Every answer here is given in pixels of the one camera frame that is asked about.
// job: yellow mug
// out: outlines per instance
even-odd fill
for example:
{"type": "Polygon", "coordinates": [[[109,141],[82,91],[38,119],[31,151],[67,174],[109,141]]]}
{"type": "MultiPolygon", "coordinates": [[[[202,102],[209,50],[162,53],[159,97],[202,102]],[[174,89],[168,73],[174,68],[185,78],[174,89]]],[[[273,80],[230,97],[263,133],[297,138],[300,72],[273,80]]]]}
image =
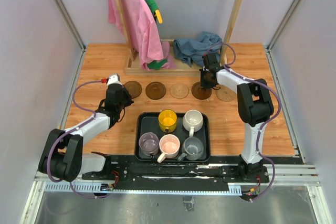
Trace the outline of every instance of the yellow mug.
{"type": "Polygon", "coordinates": [[[163,110],[159,114],[159,126],[165,133],[171,133],[175,131],[177,126],[177,115],[172,110],[163,110]]]}

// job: black tray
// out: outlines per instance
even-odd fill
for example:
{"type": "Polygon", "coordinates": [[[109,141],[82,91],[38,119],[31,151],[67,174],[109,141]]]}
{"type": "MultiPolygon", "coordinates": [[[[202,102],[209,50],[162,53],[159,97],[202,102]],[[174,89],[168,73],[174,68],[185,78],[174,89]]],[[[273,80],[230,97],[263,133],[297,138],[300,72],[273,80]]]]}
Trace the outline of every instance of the black tray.
{"type": "MultiPolygon", "coordinates": [[[[138,127],[136,129],[136,142],[135,142],[135,156],[138,160],[140,161],[147,161],[147,162],[157,162],[157,158],[159,157],[159,155],[161,154],[160,150],[159,152],[154,156],[154,158],[148,157],[146,155],[144,155],[142,153],[142,151],[140,150],[139,147],[139,139],[140,136],[144,133],[147,132],[153,132],[154,134],[157,135],[157,137],[159,138],[159,140],[165,135],[165,133],[163,131],[161,131],[160,127],[159,127],[159,121],[158,121],[158,117],[159,117],[158,112],[145,112],[142,113],[141,115],[139,115],[138,118],[138,127]]],[[[198,137],[202,143],[204,144],[204,153],[203,155],[195,161],[189,161],[187,159],[183,160],[183,161],[178,161],[177,158],[181,155],[182,151],[182,143],[184,142],[184,140],[186,140],[189,137],[189,131],[187,131],[184,127],[183,127],[183,116],[185,113],[176,113],[177,115],[177,126],[176,126],[176,130],[173,131],[171,134],[175,135],[178,137],[178,139],[181,142],[181,147],[179,150],[179,153],[177,155],[177,157],[175,158],[169,158],[169,159],[165,159],[163,161],[163,163],[204,163],[206,162],[209,158],[210,158],[210,140],[209,140],[209,124],[208,124],[208,118],[206,117],[205,114],[203,115],[203,126],[202,128],[194,133],[194,136],[198,137]]]]}

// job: wooden pole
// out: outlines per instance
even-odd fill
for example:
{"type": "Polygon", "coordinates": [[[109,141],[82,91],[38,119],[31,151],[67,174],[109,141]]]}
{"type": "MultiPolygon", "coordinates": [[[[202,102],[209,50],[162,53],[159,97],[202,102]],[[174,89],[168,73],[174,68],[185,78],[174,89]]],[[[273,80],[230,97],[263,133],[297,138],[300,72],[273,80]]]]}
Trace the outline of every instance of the wooden pole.
{"type": "MultiPolygon", "coordinates": [[[[236,19],[237,19],[237,16],[238,16],[238,12],[239,12],[239,9],[240,9],[240,5],[242,3],[242,0],[235,0],[234,4],[233,4],[233,7],[232,7],[232,11],[231,11],[231,15],[230,15],[230,20],[229,20],[229,23],[227,24],[227,28],[226,28],[226,33],[225,33],[225,37],[224,37],[224,43],[229,43],[230,42],[230,39],[231,39],[231,35],[232,35],[232,31],[233,31],[233,28],[235,26],[235,22],[236,22],[236,19]]],[[[227,46],[223,46],[222,47],[222,52],[220,53],[220,62],[223,64],[225,61],[225,63],[227,63],[227,60],[226,60],[226,48],[227,46]]]]}
{"type": "Polygon", "coordinates": [[[132,47],[132,43],[131,43],[131,36],[129,33],[129,29],[126,23],[126,19],[125,19],[125,13],[124,13],[124,8],[122,6],[122,0],[115,0],[116,4],[117,4],[117,8],[118,8],[118,12],[119,12],[119,16],[120,16],[120,21],[121,21],[121,26],[122,26],[122,30],[125,36],[125,40],[126,40],[126,44],[129,46],[130,50],[131,50],[131,60],[134,61],[134,50],[132,47]]]}

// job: white panel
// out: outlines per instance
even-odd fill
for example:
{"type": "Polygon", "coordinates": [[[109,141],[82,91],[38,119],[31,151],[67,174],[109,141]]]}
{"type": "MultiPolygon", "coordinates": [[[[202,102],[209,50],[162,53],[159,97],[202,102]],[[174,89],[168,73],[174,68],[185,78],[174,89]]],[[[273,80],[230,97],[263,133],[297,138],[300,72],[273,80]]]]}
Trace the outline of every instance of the white panel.
{"type": "Polygon", "coordinates": [[[303,0],[273,49],[298,142],[336,221],[336,0],[303,0]]]}
{"type": "MultiPolygon", "coordinates": [[[[268,43],[292,0],[243,0],[232,42],[268,43]]],[[[108,23],[107,0],[63,0],[81,37],[88,43],[121,43],[108,23]]],[[[161,38],[195,37],[202,30],[224,37],[234,0],[156,0],[164,23],[161,38]]]]}
{"type": "Polygon", "coordinates": [[[53,0],[0,0],[0,216],[19,223],[80,49],[53,0]]]}
{"type": "MultiPolygon", "coordinates": [[[[158,25],[161,38],[195,37],[201,31],[225,34],[234,0],[155,0],[164,23],[158,25]]],[[[86,44],[121,43],[115,25],[108,23],[107,0],[63,0],[86,44]]]]}
{"type": "Polygon", "coordinates": [[[243,0],[230,42],[269,44],[293,0],[243,0]]]}

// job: white mug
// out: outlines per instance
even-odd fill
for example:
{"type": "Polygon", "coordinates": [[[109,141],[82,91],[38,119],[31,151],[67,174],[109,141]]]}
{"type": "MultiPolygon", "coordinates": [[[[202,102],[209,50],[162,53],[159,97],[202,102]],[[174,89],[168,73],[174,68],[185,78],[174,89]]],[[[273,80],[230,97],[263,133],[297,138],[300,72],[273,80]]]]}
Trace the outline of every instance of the white mug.
{"type": "Polygon", "coordinates": [[[178,140],[177,136],[172,134],[164,135],[160,139],[159,147],[162,153],[157,159],[157,162],[161,163],[166,158],[174,158],[177,156],[180,149],[180,140],[178,140]]]}
{"type": "Polygon", "coordinates": [[[199,131],[203,126],[203,115],[200,111],[189,110],[184,114],[183,127],[189,131],[189,137],[194,136],[194,132],[199,131]]]}

